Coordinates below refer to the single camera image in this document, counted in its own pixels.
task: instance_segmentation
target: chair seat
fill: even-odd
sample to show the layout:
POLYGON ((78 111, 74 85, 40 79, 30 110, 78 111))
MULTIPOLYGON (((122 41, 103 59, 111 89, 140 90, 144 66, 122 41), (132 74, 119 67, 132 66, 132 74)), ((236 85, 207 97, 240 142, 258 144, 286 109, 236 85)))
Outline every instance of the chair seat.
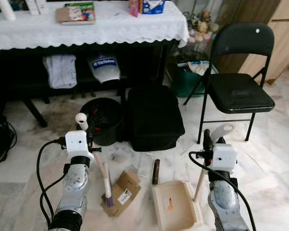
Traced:
POLYGON ((247 74, 210 76, 210 97, 224 113, 257 113, 271 111, 275 103, 247 74))

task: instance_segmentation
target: cabinet door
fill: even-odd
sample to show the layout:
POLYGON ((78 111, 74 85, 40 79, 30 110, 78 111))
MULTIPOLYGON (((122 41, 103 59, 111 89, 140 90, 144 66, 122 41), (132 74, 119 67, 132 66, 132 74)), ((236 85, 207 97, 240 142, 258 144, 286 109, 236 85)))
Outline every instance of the cabinet door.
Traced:
MULTIPOLYGON (((289 66, 289 21, 272 21, 268 25, 274 32, 275 43, 265 80, 276 79, 289 66)), ((264 64, 264 56, 250 54, 239 72, 253 76, 264 64)))
POLYGON ((272 20, 285 19, 289 19, 289 0, 282 0, 272 17, 272 20))

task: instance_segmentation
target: folded towel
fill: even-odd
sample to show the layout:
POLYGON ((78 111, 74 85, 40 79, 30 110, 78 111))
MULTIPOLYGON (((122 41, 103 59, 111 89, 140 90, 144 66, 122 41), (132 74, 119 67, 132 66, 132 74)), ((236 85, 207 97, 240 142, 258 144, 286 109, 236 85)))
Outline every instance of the folded towel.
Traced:
POLYGON ((53 89, 73 88, 77 84, 76 57, 72 54, 44 56, 43 63, 48 72, 48 83, 53 89))

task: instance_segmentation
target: black folding chair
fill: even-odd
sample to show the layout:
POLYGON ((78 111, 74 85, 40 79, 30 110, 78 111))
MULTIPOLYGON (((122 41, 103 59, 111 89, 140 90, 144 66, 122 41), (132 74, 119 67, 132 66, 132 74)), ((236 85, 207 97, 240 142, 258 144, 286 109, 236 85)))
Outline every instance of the black folding chair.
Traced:
POLYGON ((210 64, 201 80, 194 87, 184 105, 190 100, 202 82, 205 86, 200 128, 197 143, 200 143, 203 123, 250 121, 245 140, 250 137, 250 130, 257 112, 271 111, 275 103, 262 89, 269 66, 274 34, 270 27, 258 23, 237 23, 226 26, 213 41, 210 64), (235 53, 252 53, 266 56, 265 66, 254 76, 248 74, 211 74, 212 63, 217 56, 235 53), (255 78, 262 74, 260 85, 255 78), (208 94, 218 110, 228 114, 252 113, 251 119, 204 121, 208 94))

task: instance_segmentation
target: white tablecloth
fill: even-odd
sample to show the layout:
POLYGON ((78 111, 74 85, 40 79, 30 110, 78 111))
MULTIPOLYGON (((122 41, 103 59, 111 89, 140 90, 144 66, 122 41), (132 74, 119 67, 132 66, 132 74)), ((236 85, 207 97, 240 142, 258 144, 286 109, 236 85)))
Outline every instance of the white tablecloth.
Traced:
POLYGON ((7 21, 0 13, 0 50, 25 49, 62 44, 134 43, 176 39, 180 47, 187 43, 185 17, 171 1, 165 2, 164 13, 133 17, 128 1, 94 1, 94 25, 64 26, 55 21, 55 9, 65 2, 48 2, 49 15, 30 15, 29 11, 15 12, 16 21, 7 21))

